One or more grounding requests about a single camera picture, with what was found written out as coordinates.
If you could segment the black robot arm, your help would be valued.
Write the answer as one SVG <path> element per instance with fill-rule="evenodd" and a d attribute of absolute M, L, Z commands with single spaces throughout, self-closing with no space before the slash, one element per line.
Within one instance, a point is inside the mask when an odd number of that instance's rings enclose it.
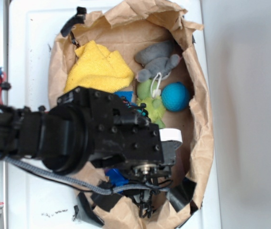
<path fill-rule="evenodd" d="M 48 112 L 0 104 L 0 159 L 41 160 L 57 179 L 90 162 L 145 184 L 170 176 L 182 143 L 181 131 L 160 129 L 144 104 L 96 89 L 77 87 Z"/>

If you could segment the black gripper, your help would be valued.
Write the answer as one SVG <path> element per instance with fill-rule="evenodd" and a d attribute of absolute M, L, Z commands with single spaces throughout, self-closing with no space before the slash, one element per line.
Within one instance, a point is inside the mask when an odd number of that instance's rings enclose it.
<path fill-rule="evenodd" d="M 89 161 L 96 168 L 116 168 L 125 178 L 141 183 L 171 176 L 174 150 L 183 144 L 181 130 L 159 130 L 158 125 L 137 109 L 127 107 L 116 95 L 92 98 L 90 115 L 94 153 Z"/>

